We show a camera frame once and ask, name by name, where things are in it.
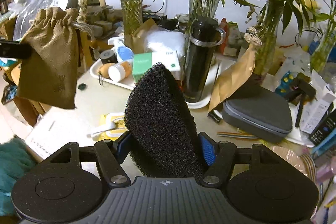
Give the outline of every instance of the white jar lid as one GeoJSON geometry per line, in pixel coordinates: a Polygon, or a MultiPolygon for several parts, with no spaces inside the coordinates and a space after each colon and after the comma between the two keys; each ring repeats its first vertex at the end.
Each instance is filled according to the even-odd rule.
{"type": "Polygon", "coordinates": [[[119,82],[126,76],[125,69],[120,64],[115,64],[108,69],[109,77],[112,81],[119,82]]]}

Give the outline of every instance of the silver screw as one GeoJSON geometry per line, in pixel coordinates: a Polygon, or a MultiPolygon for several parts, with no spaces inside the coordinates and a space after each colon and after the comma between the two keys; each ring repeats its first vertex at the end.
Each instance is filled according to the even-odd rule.
{"type": "Polygon", "coordinates": [[[111,178],[111,181],[116,184],[121,184],[127,181],[127,177],[122,175],[117,175],[111,178]]]}
{"type": "Polygon", "coordinates": [[[206,184],[216,184],[219,182],[219,178],[216,176],[207,176],[203,179],[206,184]]]}

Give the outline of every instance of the black thermos bottle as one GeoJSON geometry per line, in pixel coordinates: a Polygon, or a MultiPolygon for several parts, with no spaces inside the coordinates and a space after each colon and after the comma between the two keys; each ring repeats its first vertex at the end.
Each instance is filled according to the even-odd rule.
{"type": "Polygon", "coordinates": [[[182,82],[187,102],[196,103],[200,100],[213,53],[216,46],[224,42],[225,36],[225,31],[218,27],[214,19],[198,17],[192,23],[182,82]],[[218,32],[221,35],[219,42],[216,41],[218,32]]]}

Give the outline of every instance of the teal towel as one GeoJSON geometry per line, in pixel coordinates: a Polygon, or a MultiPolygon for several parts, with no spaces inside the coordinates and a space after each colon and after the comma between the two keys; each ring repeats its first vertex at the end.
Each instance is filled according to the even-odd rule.
{"type": "Polygon", "coordinates": [[[35,165],[19,139],[0,145],[0,216],[15,213],[11,201],[13,186],[35,165]]]}

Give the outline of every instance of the burlap drawstring bag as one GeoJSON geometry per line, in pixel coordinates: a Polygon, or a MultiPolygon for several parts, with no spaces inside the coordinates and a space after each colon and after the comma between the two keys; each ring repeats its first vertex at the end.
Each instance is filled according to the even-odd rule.
{"type": "Polygon", "coordinates": [[[41,9],[21,43],[32,47],[22,61],[17,95],[64,109],[75,108],[78,42],[72,22],[78,10],[41,9]]]}

